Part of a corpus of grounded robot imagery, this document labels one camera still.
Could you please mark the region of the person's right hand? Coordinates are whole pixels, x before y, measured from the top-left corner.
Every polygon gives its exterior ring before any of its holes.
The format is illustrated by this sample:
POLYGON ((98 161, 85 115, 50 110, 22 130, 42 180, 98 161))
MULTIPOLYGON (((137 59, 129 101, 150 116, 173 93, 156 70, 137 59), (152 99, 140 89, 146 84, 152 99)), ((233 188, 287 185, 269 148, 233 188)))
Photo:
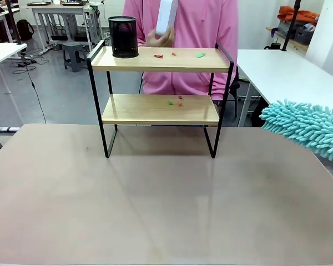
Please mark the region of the person's right hand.
POLYGON ((145 47, 167 47, 173 46, 175 41, 175 30, 173 27, 168 27, 164 35, 158 37, 156 29, 153 29, 146 37, 145 47))

